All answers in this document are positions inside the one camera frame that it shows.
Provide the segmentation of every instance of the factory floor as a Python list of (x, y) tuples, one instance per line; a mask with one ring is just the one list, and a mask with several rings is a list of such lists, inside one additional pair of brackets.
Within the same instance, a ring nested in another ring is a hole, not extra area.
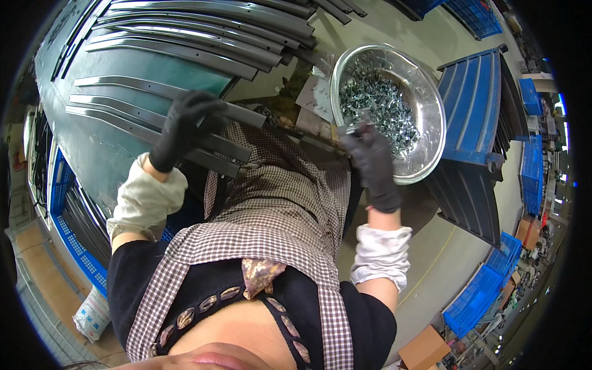
[[(388, 43), (416, 59), (437, 79), (436, 68), (447, 62), (497, 47), (508, 45), (504, 54), (514, 78), (519, 78), (517, 61), (522, 59), (518, 46), (501, 14), (494, 8), (504, 33), (476, 41), (460, 23), (442, 7), (429, 12), (423, 21), (410, 21), (399, 10), (383, 0), (357, 0), (367, 13), (365, 18), (353, 15), (347, 26), (318, 11), (311, 25), (319, 40), (319, 48), (340, 55), (350, 47), (368, 43)], [(269, 74), (261, 73), (253, 82), (241, 81), (226, 96), (240, 100), (276, 95), (281, 78), (289, 78), (295, 61), (280, 66)], [(495, 194), (500, 229), (514, 235), (522, 216), (522, 200), (518, 173), (522, 145), (513, 141), (502, 168), (504, 181), (496, 184)], [(490, 246), (462, 229), (436, 216), (437, 206), (421, 185), (409, 191), (415, 206), (403, 207), (404, 223), (417, 229), (409, 248), (411, 269), (407, 288), (399, 296), (396, 318), (398, 332), (387, 363), (398, 358), (397, 351), (438, 317), (458, 291), (466, 284), (477, 265), (484, 261)], [(349, 278), (355, 254), (355, 227), (365, 222), (363, 204), (354, 224), (343, 241), (337, 260), (340, 279)]]

